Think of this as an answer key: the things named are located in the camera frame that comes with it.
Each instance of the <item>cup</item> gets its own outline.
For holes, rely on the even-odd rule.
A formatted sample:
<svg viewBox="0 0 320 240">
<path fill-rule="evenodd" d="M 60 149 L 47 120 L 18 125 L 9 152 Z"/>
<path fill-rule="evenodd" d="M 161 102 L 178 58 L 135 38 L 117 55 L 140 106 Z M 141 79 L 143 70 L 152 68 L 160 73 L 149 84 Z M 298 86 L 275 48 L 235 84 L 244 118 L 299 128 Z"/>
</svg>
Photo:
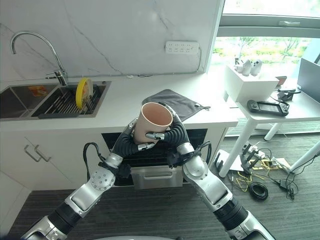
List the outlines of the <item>cup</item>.
<svg viewBox="0 0 320 240">
<path fill-rule="evenodd" d="M 154 142 L 146 137 L 148 132 L 164 133 L 173 120 L 171 112 L 163 105 L 155 102 L 145 103 L 135 124 L 133 141 L 135 144 Z"/>
</svg>

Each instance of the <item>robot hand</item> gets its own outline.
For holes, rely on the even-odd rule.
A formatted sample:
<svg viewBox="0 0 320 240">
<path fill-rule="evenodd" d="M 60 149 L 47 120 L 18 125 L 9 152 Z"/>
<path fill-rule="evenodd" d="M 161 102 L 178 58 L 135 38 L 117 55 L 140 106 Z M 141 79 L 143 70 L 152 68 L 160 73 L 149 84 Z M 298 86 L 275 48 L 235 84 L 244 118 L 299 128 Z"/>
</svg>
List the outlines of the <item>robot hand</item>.
<svg viewBox="0 0 320 240">
<path fill-rule="evenodd" d="M 163 140 L 176 147 L 180 155 L 186 155 L 194 152 L 194 148 L 190 144 L 185 126 L 181 122 L 178 114 L 167 104 L 159 102 L 165 106 L 172 114 L 173 121 L 171 124 L 171 130 L 165 133 L 148 132 L 145 136 L 149 139 Z"/>
<path fill-rule="evenodd" d="M 153 142 L 142 143 L 139 145 L 134 143 L 131 133 L 136 126 L 137 120 L 138 119 L 135 118 L 127 125 L 127 127 L 123 130 L 123 132 L 116 140 L 111 151 L 111 154 L 119 156 L 121 160 L 124 157 L 135 154 L 139 151 L 151 149 L 155 145 L 155 143 Z"/>
</svg>

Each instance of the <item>wall outlet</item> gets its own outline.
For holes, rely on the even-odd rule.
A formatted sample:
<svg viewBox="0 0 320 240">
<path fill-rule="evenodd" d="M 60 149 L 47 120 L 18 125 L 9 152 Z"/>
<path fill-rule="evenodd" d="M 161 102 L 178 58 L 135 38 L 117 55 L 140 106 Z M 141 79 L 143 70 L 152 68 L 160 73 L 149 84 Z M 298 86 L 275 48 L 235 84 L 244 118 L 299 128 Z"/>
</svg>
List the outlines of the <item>wall outlet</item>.
<svg viewBox="0 0 320 240">
<path fill-rule="evenodd" d="M 167 41 L 165 43 L 166 54 L 194 55 L 199 51 L 199 43 L 196 41 Z"/>
</svg>

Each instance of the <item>gray oven mitt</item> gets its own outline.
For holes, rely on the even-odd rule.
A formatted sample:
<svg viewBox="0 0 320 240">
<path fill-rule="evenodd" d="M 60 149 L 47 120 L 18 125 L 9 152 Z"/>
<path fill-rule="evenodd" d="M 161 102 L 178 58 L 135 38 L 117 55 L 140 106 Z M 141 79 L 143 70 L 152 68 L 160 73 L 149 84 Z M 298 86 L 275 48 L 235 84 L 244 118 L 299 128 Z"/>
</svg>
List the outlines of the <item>gray oven mitt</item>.
<svg viewBox="0 0 320 240">
<path fill-rule="evenodd" d="M 142 101 L 142 104 L 158 102 L 165 103 L 172 107 L 182 122 L 192 117 L 202 109 L 209 110 L 210 108 L 210 106 L 202 106 L 201 104 L 192 101 L 189 98 L 182 96 L 170 89 L 162 90 L 155 95 L 147 97 Z"/>
</svg>

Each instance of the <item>stainless steel sink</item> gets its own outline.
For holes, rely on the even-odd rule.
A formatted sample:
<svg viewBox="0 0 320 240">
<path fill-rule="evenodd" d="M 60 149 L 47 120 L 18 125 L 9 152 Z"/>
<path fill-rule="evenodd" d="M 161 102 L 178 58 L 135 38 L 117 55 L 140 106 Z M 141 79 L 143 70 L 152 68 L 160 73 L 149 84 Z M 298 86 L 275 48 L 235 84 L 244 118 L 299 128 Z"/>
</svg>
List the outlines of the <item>stainless steel sink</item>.
<svg viewBox="0 0 320 240">
<path fill-rule="evenodd" d="M 10 86 L 0 93 L 0 118 L 25 118 L 56 88 L 57 84 L 42 84 L 45 92 L 34 94 L 34 85 Z"/>
<path fill-rule="evenodd" d="M 83 109 L 76 106 L 77 85 L 43 84 L 47 95 L 35 96 L 31 85 L 11 86 L 0 93 L 1 121 L 93 118 L 109 89 L 111 82 L 94 82 L 93 96 Z"/>
</svg>

